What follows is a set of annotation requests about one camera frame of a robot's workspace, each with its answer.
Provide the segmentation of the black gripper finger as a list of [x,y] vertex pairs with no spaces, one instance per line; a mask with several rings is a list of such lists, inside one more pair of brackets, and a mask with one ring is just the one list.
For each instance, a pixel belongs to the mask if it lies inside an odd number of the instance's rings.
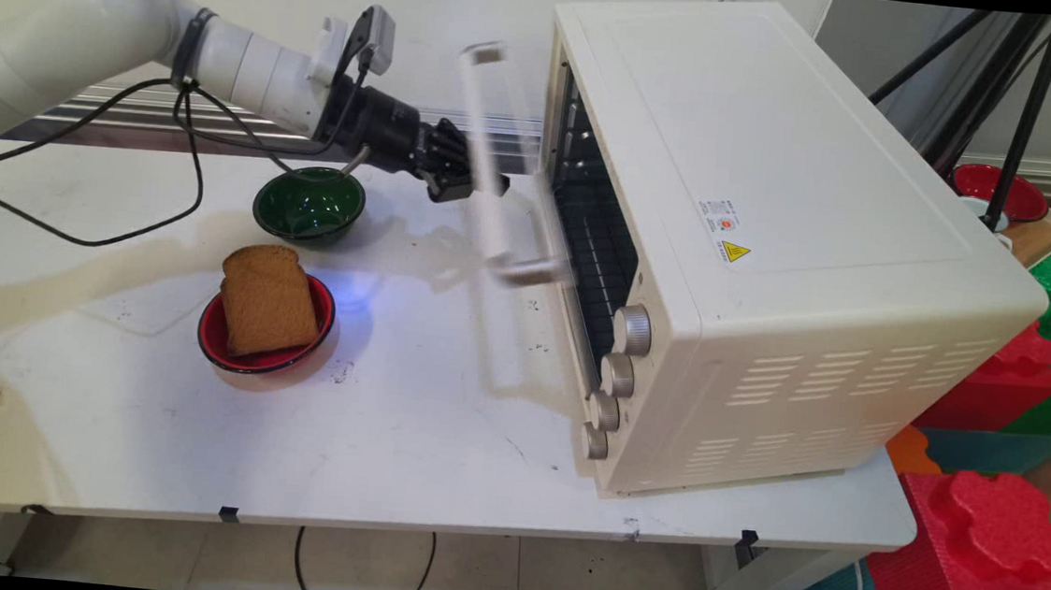
[[470,172],[471,151],[466,134],[448,118],[425,125],[423,168],[431,172]]
[[421,168],[427,197],[434,203],[468,199],[477,192],[470,170],[459,163],[448,163],[437,167]]

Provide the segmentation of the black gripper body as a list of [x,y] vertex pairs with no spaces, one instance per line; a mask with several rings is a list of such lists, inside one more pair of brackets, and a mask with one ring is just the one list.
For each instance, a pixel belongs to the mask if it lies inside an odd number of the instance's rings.
[[407,171],[419,179],[425,143],[433,130],[415,107],[378,88],[356,87],[345,75],[329,87],[316,141],[324,145],[337,136],[333,143],[351,157],[369,147],[367,161],[382,171]]

